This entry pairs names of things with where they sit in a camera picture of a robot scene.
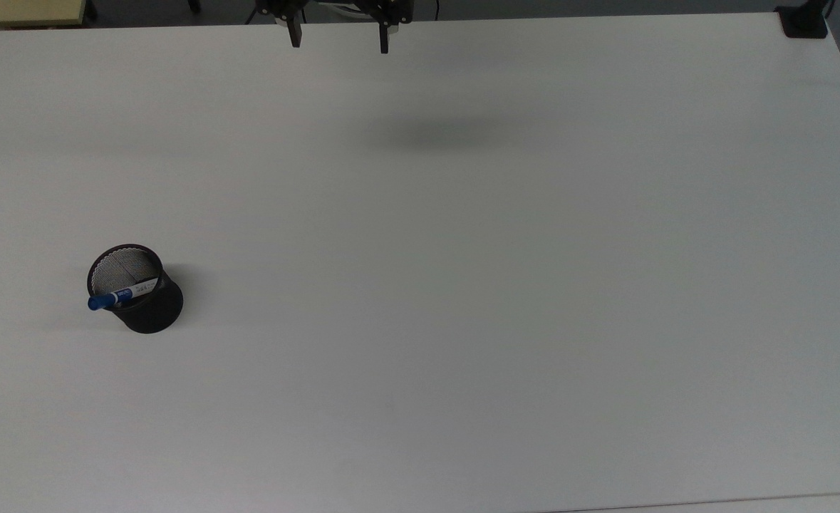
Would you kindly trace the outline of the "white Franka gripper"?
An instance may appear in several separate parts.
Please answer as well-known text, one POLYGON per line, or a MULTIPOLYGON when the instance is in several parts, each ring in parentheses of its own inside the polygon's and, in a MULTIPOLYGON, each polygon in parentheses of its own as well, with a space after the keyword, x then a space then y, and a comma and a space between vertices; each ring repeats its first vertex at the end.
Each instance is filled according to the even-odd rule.
MULTIPOLYGON (((315 0, 314 3, 336 12, 361 12, 360 7, 352 1, 324 1, 315 0)), ((301 11, 306 1, 256 1, 257 14, 270 14, 274 23, 286 27, 293 48, 301 46, 302 20, 301 11)), ((378 24, 378 38, 380 38, 380 52, 388 54, 390 37, 396 33, 400 25, 413 22, 414 1, 363 1, 362 12, 368 14, 378 24)))

